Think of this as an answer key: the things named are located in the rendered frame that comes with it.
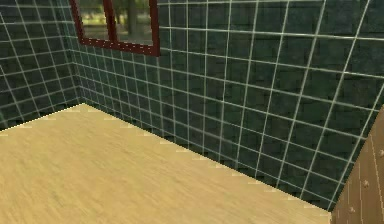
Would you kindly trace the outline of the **red framed window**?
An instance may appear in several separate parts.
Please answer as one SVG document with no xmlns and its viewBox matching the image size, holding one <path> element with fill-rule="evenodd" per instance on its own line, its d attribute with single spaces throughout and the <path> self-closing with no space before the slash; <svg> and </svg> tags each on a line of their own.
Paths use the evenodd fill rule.
<svg viewBox="0 0 384 224">
<path fill-rule="evenodd" d="M 69 0 L 82 45 L 160 56 L 157 0 L 139 0 L 146 21 L 139 23 L 136 0 Z"/>
</svg>

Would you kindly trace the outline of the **brown wooden cabinet with knobs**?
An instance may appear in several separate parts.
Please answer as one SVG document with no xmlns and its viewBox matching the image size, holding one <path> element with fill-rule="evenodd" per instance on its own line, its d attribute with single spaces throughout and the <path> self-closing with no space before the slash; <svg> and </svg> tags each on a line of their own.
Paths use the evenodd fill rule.
<svg viewBox="0 0 384 224">
<path fill-rule="evenodd" d="M 331 213 L 330 224 L 384 224 L 384 105 Z"/>
</svg>

